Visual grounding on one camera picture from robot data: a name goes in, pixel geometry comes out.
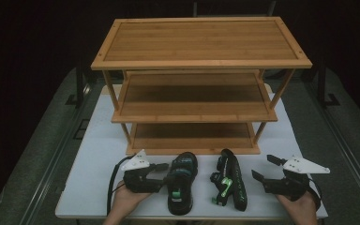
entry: metal rail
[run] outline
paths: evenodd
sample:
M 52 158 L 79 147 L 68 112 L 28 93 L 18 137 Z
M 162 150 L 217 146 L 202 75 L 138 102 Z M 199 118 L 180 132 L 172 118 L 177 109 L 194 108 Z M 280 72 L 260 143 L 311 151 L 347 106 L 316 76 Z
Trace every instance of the metal rail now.
M 84 99 L 86 101 L 90 96 L 89 94 L 91 90 L 92 87 L 89 86 L 88 84 L 83 89 Z M 71 120 L 68 121 L 66 131 L 63 137 L 61 138 L 57 148 L 54 150 L 52 159 L 49 162 L 49 165 L 47 166 L 45 173 L 42 175 L 39 184 L 37 185 L 37 189 L 34 192 L 34 195 L 22 216 L 22 220 L 20 224 L 22 225 L 34 224 L 34 220 L 38 215 L 38 211 L 41 205 L 43 204 L 43 201 L 51 187 L 52 180 L 54 179 L 54 175 L 57 170 L 57 165 L 60 162 L 60 158 L 66 149 L 68 140 L 72 139 L 73 134 L 78 127 L 78 122 L 80 121 L 80 115 L 83 111 L 84 105 L 85 104 L 82 104 L 76 107 L 75 112 L 71 117 Z
M 312 96 L 312 98 L 316 99 L 316 91 L 312 85 L 312 82 L 306 82 L 306 89 L 308 90 L 308 93 Z M 317 105 L 317 108 L 320 109 L 320 113 L 322 114 L 322 118 L 332 131 L 333 135 L 335 136 L 335 139 L 337 140 L 338 146 L 341 150 L 342 156 L 344 156 L 345 161 L 347 165 L 349 166 L 352 175 L 357 182 L 358 186 L 360 187 L 360 164 L 358 163 L 358 160 L 353 154 L 353 150 L 351 147 L 347 144 L 346 140 L 344 139 L 343 135 L 341 134 L 341 131 L 338 128 L 338 125 L 336 124 L 334 118 L 332 117 L 332 114 L 323 107 L 321 102 L 319 100 L 315 100 L 314 103 Z

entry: human hand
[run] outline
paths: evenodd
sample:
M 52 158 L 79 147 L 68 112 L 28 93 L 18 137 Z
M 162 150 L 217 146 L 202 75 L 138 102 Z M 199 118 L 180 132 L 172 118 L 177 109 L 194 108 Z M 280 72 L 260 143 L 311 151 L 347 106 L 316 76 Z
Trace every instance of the human hand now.
M 288 197 L 276 195 L 296 225 L 316 225 L 317 215 L 314 197 L 306 191 L 300 199 L 292 202 Z
M 129 215 L 139 203 L 150 196 L 152 193 L 133 193 L 126 186 L 124 181 L 118 183 L 118 189 L 115 191 L 112 209 L 110 214 L 104 220 L 104 225 L 119 224 L 122 219 Z

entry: shelf leg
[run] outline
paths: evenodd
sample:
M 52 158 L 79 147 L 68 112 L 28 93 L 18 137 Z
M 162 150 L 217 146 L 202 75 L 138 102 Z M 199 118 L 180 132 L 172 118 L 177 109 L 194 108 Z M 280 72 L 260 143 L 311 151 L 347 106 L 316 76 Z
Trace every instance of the shelf leg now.
M 128 72 L 126 70 L 122 70 L 122 73 L 124 74 L 124 81 L 128 79 Z
M 130 140 L 130 135 L 128 132 L 128 128 L 126 124 L 121 124 L 122 130 L 124 130 L 125 133 L 125 137 L 127 138 L 127 143 L 130 144 L 131 140 Z
M 261 80 L 263 80 L 263 75 L 264 75 L 265 69 L 259 69 L 259 78 Z
M 279 101 L 279 98 L 282 96 L 283 92 L 285 91 L 286 86 L 288 85 L 288 83 L 291 80 L 291 77 L 295 71 L 296 71 L 295 68 L 290 68 L 290 69 L 286 70 L 285 77 L 283 78 L 283 82 L 282 82 L 281 86 L 279 87 L 279 89 L 277 90 L 276 94 L 274 95 L 273 99 L 271 100 L 271 103 L 270 103 L 271 110 L 274 110 L 274 108 L 276 107 L 276 105 Z
M 119 109 L 118 99 L 116 99 L 115 91 L 113 90 L 113 82 L 111 81 L 110 72 L 107 70 L 103 70 L 104 80 L 107 84 L 108 91 L 110 92 L 112 105 L 114 106 L 115 110 Z
M 264 127 L 267 123 L 266 122 L 262 122 L 259 126 L 259 129 L 256 132 L 255 138 L 254 138 L 254 143 L 257 144 L 257 141 L 260 139 L 260 136 L 262 136 Z

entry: wooden shelf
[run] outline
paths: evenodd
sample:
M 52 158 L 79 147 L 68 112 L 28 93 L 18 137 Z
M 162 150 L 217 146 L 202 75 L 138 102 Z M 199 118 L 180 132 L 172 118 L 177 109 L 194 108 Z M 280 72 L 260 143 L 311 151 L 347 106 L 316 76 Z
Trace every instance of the wooden shelf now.
M 115 123 L 277 121 L 257 69 L 128 71 Z
M 235 154 L 260 154 L 250 123 L 133 124 L 127 154 L 145 149 L 148 155 L 220 154 L 230 148 Z
M 259 154 L 294 71 L 311 62 L 279 17 L 117 19 L 91 68 L 104 74 L 128 154 Z M 270 68 L 286 69 L 272 99 Z M 119 98 L 109 70 L 124 72 Z

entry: table surface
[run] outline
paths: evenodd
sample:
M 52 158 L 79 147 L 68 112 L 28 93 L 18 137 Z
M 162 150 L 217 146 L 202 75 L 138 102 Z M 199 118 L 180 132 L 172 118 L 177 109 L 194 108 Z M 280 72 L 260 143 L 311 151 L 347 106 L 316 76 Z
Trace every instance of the table surface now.
M 268 123 L 259 140 L 260 155 L 237 156 L 242 177 L 247 190 L 248 206 L 245 212 L 237 211 L 230 198 L 226 206 L 211 203 L 218 190 L 210 182 L 211 173 L 216 171 L 219 155 L 198 155 L 199 172 L 192 185 L 194 204 L 185 216 L 173 216 L 167 207 L 168 192 L 163 187 L 143 201 L 128 218 L 154 219 L 288 219 L 276 197 L 264 192 L 260 182 L 254 180 L 251 170 L 266 178 L 281 179 L 283 171 L 266 160 L 266 155 L 279 158 L 302 156 L 294 138 L 291 122 L 280 100 L 276 106 L 278 122 Z M 78 155 L 68 176 L 66 188 L 62 192 L 55 214 L 59 218 L 105 218 L 107 189 L 113 167 L 126 156 L 128 142 L 119 124 L 110 122 L 113 104 L 108 93 L 102 92 L 85 132 Z M 259 123 L 253 124 L 257 129 Z M 151 163 L 171 163 L 176 156 L 148 157 Z M 151 177 L 161 178 L 167 172 L 153 173 Z M 119 171 L 115 184 L 123 177 Z M 326 218 L 327 212 L 322 204 L 317 212 L 318 218 Z

